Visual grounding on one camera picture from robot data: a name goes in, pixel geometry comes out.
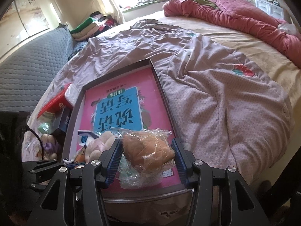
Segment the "blue label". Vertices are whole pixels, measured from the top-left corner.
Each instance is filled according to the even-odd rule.
[[[103,133],[111,127],[143,129],[137,87],[97,103],[94,131]]]

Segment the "window sill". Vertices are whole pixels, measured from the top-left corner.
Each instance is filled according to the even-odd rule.
[[[154,2],[149,2],[149,3],[143,3],[143,4],[139,4],[138,6],[131,7],[129,9],[127,9],[127,10],[122,11],[122,12],[123,13],[127,13],[127,12],[130,12],[130,11],[134,11],[134,10],[137,10],[137,9],[149,6],[151,4],[160,3],[160,2],[167,2],[167,1],[154,1]]]

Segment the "stuffed toy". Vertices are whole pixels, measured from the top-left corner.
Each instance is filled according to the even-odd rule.
[[[93,160],[98,160],[103,151],[111,149],[114,140],[115,136],[110,131],[105,131],[99,138],[87,141],[86,164]]]
[[[61,146],[56,141],[56,139],[47,133],[43,134],[41,137],[44,148],[44,160],[53,160],[58,158],[58,153],[61,151]],[[39,148],[36,157],[42,157],[41,148]]]

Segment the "pink blanket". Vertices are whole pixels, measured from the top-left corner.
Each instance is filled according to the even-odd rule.
[[[201,5],[193,0],[169,0],[163,5],[165,16],[186,16],[241,31],[276,48],[301,68],[301,41],[277,29],[277,20],[246,0],[211,0],[219,8]]]

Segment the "quilted sofa cushion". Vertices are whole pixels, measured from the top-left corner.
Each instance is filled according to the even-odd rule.
[[[0,110],[33,111],[58,71],[67,63],[74,40],[66,27],[43,34],[0,64]]]

